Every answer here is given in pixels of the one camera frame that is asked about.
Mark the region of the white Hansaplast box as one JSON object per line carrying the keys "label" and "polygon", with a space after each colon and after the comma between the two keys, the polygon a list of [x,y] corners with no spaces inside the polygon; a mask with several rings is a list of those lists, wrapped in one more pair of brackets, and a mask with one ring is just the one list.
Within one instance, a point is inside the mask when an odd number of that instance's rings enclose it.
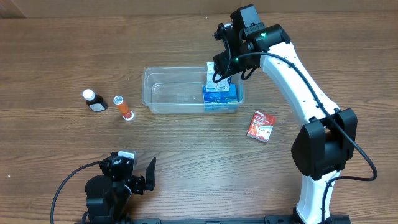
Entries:
{"label": "white Hansaplast box", "polygon": [[221,79],[221,76],[216,71],[215,64],[213,62],[207,62],[206,67],[207,74],[205,91],[210,93],[228,92],[231,86],[231,79]]}

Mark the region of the blue VapoDrops box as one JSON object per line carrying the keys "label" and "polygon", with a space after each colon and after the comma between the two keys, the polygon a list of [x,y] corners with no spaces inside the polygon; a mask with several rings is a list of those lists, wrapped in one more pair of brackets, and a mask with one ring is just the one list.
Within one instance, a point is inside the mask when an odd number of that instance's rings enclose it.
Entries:
{"label": "blue VapoDrops box", "polygon": [[203,86],[203,101],[206,113],[229,113],[239,107],[236,85],[231,84],[229,91],[206,92]]}

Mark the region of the orange tube white cap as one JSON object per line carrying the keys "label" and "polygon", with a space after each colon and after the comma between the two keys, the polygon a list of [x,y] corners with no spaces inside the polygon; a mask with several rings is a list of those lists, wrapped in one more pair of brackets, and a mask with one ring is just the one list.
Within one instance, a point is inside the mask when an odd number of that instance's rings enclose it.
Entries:
{"label": "orange tube white cap", "polygon": [[124,120],[131,121],[134,118],[134,113],[130,110],[124,98],[122,96],[115,96],[113,98],[113,103],[118,108],[119,112],[122,114]]}

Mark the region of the dark syrup bottle white cap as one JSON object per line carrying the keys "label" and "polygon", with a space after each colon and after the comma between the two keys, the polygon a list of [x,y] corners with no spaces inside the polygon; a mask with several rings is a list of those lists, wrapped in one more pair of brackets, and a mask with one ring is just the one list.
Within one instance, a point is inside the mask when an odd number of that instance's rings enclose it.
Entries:
{"label": "dark syrup bottle white cap", "polygon": [[108,104],[104,99],[100,95],[97,95],[93,90],[85,89],[82,95],[86,100],[88,107],[94,112],[105,111],[108,108]]}

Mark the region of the clear plastic container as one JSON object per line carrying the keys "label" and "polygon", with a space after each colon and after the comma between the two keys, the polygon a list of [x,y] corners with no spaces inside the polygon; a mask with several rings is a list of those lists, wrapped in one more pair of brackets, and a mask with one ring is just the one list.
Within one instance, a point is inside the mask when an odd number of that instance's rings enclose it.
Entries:
{"label": "clear plastic container", "polygon": [[142,103],[154,114],[235,113],[245,101],[244,82],[232,77],[235,103],[206,103],[206,67],[149,67],[142,76]]}

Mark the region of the red medicine box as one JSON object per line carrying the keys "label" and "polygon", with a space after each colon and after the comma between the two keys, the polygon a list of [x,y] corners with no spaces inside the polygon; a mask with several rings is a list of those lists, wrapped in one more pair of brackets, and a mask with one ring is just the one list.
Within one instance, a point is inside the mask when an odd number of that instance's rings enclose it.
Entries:
{"label": "red medicine box", "polygon": [[262,142],[268,142],[275,122],[275,116],[256,110],[246,135]]}

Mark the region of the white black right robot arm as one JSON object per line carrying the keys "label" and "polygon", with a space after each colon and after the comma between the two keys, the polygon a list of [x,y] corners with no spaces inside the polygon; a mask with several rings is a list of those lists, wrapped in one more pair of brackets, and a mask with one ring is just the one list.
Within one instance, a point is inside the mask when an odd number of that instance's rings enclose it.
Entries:
{"label": "white black right robot arm", "polygon": [[350,223],[347,215],[332,215],[329,207],[333,179],[353,156],[357,117],[341,110],[318,87],[301,63],[282,26],[266,26],[250,4],[231,15],[231,23],[218,25],[213,34],[225,50],[213,57],[219,82],[260,68],[278,86],[300,125],[291,154],[302,174],[300,199],[292,215],[269,215],[265,223]]}

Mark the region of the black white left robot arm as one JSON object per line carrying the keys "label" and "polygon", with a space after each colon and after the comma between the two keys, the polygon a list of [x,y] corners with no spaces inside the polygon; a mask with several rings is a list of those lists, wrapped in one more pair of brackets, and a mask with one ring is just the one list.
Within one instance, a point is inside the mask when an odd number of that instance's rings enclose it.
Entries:
{"label": "black white left robot arm", "polygon": [[153,158],[145,176],[133,175],[136,152],[119,151],[99,162],[101,175],[91,178],[85,185],[86,206],[90,223],[132,223],[125,211],[133,194],[142,195],[155,188]]}

